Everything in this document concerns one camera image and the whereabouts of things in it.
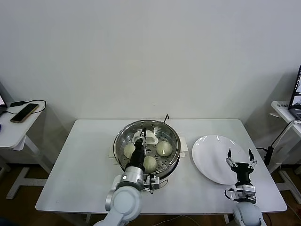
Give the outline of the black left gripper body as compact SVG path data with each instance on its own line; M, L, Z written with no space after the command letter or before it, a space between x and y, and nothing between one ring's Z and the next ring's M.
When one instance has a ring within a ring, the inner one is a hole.
M132 157L130 159L130 162L127 164L128 167L138 167L140 169L145 169L143 166L144 159L145 159L145 151L146 151L146 145L144 139L138 139L136 140L135 144L135 150L132 153Z

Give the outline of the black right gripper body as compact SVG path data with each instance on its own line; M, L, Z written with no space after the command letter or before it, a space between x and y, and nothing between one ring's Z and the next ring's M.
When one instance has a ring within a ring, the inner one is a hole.
M248 163L236 162L236 165L231 167L231 170L237 175L237 183L235 186L251 185L251 180L249 178L251 168L248 166Z

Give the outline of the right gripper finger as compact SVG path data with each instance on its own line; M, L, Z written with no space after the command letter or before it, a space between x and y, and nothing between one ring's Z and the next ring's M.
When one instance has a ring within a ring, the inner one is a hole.
M231 148L229 148L228 154L227 154L227 158L226 158L226 162L227 164L231 167L237 167L237 164L233 161L232 159L232 155L231 155Z
M257 160L255 159L254 154L252 153L251 149L249 149L249 159L250 159L250 163L248 165L248 168L254 169L257 164Z

